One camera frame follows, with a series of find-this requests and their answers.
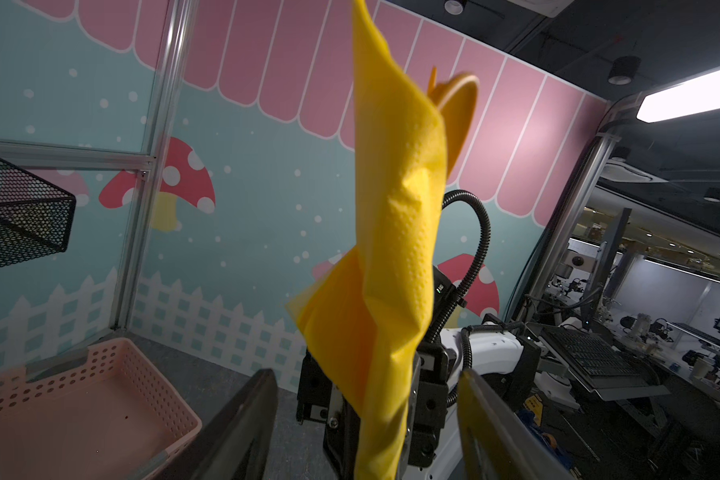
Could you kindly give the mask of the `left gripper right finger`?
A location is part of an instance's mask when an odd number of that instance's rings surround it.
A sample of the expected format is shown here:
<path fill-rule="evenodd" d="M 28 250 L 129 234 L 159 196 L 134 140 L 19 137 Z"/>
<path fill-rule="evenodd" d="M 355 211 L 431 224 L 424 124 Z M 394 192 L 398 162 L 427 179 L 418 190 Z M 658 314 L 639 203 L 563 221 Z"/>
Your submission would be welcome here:
<path fill-rule="evenodd" d="M 468 479 L 572 477 L 471 369 L 462 371 L 459 377 L 457 417 Z"/>

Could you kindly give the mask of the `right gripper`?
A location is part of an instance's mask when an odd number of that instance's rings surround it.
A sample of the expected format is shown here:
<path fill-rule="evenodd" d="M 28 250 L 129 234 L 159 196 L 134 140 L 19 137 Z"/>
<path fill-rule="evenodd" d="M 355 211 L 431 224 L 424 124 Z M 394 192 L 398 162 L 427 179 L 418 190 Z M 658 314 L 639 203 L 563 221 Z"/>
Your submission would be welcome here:
<path fill-rule="evenodd" d="M 431 479 L 449 411 L 450 358 L 419 347 L 372 361 L 365 399 L 304 358 L 296 419 L 325 425 L 323 451 L 339 479 Z"/>

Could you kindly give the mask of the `pink perforated plastic basket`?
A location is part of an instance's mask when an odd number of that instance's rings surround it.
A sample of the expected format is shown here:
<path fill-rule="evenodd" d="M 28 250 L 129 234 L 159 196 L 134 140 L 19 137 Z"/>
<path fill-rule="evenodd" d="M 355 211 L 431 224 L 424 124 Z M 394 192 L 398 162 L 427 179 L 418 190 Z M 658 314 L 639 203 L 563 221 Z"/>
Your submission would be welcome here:
<path fill-rule="evenodd" d="M 153 479 L 201 428 L 127 338 L 0 372 L 0 479 Z"/>

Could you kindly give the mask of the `orange plastic spoon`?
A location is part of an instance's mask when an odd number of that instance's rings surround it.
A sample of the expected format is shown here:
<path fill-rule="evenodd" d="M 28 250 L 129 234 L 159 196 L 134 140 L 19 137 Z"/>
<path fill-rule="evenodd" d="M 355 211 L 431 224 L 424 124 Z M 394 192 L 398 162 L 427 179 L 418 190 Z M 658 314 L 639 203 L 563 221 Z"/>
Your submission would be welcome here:
<path fill-rule="evenodd" d="M 438 82 L 438 70 L 432 68 L 427 96 L 441 114 L 446 134 L 447 176 L 461 154 L 476 110 L 480 83 L 476 75 L 458 74 Z"/>

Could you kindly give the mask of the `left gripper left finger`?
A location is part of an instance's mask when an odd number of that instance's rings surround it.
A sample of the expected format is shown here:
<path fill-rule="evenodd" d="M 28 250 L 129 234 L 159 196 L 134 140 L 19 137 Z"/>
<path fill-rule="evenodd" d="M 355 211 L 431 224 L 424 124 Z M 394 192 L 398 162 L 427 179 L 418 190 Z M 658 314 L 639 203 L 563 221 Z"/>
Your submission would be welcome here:
<path fill-rule="evenodd" d="M 277 406 L 275 374 L 271 369 L 261 369 L 157 477 L 262 479 Z"/>

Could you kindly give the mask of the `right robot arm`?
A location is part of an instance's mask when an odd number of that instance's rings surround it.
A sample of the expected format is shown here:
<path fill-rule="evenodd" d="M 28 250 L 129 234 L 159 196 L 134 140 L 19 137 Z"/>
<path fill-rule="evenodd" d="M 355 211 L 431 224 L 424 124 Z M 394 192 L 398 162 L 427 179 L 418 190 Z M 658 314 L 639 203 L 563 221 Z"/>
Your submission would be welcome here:
<path fill-rule="evenodd" d="M 460 461 L 456 403 L 458 376 L 463 370 L 507 382 L 508 395 L 517 403 L 520 394 L 528 391 L 531 369 L 538 363 L 538 352 L 517 337 L 519 325 L 505 323 L 491 313 L 484 314 L 478 325 L 447 327 L 448 317 L 466 306 L 470 288 L 480 282 L 491 237 L 489 215 L 477 196 L 452 190 L 444 195 L 442 204 L 456 202 L 474 211 L 480 228 L 478 246 L 474 255 L 456 260 L 468 266 L 461 281 L 448 278 L 448 263 L 433 270 L 433 319 L 413 361 L 406 434 L 396 474 L 399 479 L 446 479 Z M 296 419 L 323 425 L 323 451 L 334 473 L 340 479 L 352 478 L 360 419 L 312 356 L 306 356 L 301 367 Z"/>

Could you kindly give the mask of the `black computer keyboard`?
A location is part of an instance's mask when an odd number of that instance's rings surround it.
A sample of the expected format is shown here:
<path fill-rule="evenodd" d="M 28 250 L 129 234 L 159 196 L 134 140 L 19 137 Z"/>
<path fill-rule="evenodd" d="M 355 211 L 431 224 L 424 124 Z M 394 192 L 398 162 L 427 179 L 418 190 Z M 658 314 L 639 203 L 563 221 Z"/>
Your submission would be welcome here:
<path fill-rule="evenodd" d="M 632 377 L 639 373 L 602 338 L 567 328 L 546 328 L 541 337 L 564 360 L 589 377 Z"/>

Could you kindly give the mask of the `yellow paper napkin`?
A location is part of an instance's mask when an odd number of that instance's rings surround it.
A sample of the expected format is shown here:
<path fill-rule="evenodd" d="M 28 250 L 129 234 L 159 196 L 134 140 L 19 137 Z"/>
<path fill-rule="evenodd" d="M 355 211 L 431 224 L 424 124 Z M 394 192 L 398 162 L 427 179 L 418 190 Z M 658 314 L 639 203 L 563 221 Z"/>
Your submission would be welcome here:
<path fill-rule="evenodd" d="M 441 114 L 362 1 L 352 5 L 352 43 L 356 243 L 296 323 L 323 372 L 363 401 L 372 361 L 415 350 L 431 322 L 447 151 Z"/>

